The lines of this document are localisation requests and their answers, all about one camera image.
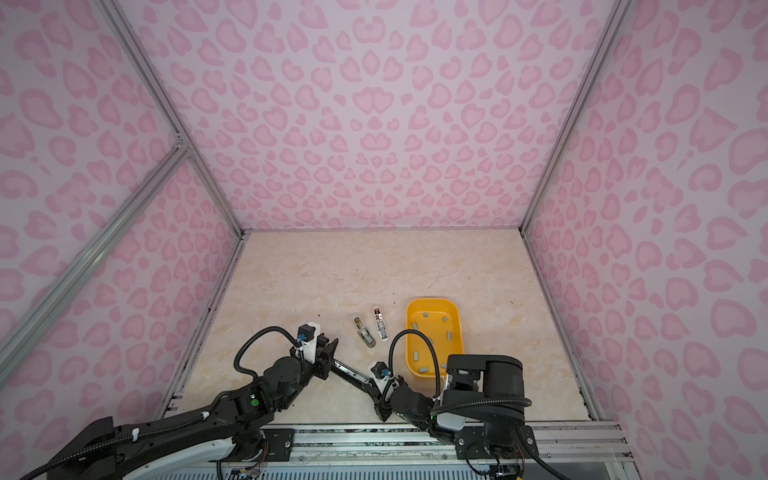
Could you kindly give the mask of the black long stapler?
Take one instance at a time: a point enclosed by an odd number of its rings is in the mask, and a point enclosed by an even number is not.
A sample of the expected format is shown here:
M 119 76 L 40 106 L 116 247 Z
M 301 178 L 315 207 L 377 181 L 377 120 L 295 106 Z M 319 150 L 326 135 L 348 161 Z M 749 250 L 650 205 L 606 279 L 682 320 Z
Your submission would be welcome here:
M 343 381 L 368 395 L 373 402 L 377 402 L 380 399 L 381 391 L 373 378 L 336 359 L 333 360 L 332 372 Z

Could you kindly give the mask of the grey mini stapler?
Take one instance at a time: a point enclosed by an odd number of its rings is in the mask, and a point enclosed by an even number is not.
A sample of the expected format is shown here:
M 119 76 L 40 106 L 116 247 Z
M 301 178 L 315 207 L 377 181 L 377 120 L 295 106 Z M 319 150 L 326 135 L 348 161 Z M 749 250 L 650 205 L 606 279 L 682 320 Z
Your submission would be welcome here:
M 353 318 L 354 325 L 356 327 L 357 333 L 361 340 L 364 342 L 364 344 L 368 348 L 374 348 L 376 345 L 376 340 L 371 335 L 370 331 L 367 329 L 367 327 L 364 325 L 363 321 L 360 317 L 354 317 Z

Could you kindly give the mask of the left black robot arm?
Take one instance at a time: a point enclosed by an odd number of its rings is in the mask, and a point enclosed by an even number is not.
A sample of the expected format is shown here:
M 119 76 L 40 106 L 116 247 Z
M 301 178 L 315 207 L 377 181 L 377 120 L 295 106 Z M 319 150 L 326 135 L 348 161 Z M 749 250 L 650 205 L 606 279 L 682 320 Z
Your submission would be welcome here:
M 289 341 L 289 354 L 263 373 L 244 367 L 247 350 L 269 333 Z M 266 327 L 233 359 L 235 371 L 250 377 L 248 384 L 217 394 L 207 406 L 160 420 L 117 426 L 110 417 L 98 419 L 26 476 L 126 479 L 198 462 L 263 462 L 271 449 L 264 426 L 288 409 L 312 379 L 328 378 L 337 346 L 310 325 L 301 326 L 297 335 Z

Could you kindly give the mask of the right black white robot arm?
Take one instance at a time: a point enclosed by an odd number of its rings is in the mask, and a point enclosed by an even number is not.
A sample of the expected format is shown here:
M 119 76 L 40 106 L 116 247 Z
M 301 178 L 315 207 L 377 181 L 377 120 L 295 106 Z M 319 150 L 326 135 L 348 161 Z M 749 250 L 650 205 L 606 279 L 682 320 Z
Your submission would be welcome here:
M 537 453 L 526 425 L 522 363 L 503 355 L 451 355 L 444 388 L 435 398 L 413 390 L 382 362 L 370 368 L 379 390 L 377 415 L 396 415 L 432 438 L 455 447 L 460 460 L 522 459 Z

